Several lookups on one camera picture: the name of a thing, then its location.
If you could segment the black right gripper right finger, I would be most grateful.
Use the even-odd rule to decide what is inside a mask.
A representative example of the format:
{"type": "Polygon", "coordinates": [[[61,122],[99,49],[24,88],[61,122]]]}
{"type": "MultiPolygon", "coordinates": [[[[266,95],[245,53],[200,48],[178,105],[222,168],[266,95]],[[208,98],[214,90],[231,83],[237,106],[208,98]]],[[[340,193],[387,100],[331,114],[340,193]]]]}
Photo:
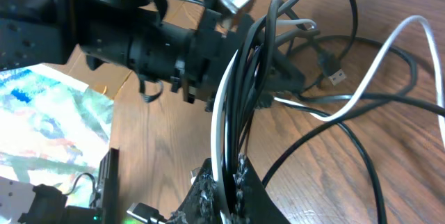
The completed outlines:
{"type": "Polygon", "coordinates": [[[235,202],[233,223],[289,224],[285,215],[269,198],[250,160],[239,154],[234,174],[235,202]]]}

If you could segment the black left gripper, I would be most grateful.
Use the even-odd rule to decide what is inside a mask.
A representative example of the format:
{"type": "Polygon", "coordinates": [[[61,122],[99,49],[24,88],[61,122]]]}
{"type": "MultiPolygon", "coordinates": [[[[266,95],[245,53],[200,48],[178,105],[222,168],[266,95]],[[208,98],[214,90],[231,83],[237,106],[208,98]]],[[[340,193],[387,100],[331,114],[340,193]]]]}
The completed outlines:
{"type": "Polygon", "coordinates": [[[210,108],[220,80],[236,51],[242,50],[254,20],[248,12],[232,14],[219,0],[204,0],[204,12],[187,53],[175,63],[171,91],[182,89],[184,101],[202,100],[210,108]]]}

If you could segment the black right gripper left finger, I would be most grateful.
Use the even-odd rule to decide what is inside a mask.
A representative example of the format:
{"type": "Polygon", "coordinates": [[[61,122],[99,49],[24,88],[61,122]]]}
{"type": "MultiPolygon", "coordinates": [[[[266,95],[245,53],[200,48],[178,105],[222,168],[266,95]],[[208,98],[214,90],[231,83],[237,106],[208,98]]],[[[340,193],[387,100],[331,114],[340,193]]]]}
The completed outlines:
{"type": "Polygon", "coordinates": [[[222,223],[217,200],[211,159],[208,158],[204,160],[184,201],[171,213],[167,223],[222,223]]]}

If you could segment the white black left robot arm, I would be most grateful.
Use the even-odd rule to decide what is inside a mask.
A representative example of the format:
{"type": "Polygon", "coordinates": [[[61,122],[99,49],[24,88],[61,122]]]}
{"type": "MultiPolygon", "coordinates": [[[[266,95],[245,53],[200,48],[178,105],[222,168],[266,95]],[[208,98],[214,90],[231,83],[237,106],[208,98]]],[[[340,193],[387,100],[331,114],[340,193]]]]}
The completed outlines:
{"type": "Polygon", "coordinates": [[[231,11],[228,0],[202,0],[197,27],[185,29],[164,21],[167,0],[1,0],[1,69],[64,65],[80,47],[91,70],[123,66],[212,105],[253,23],[251,1],[231,11]]]}

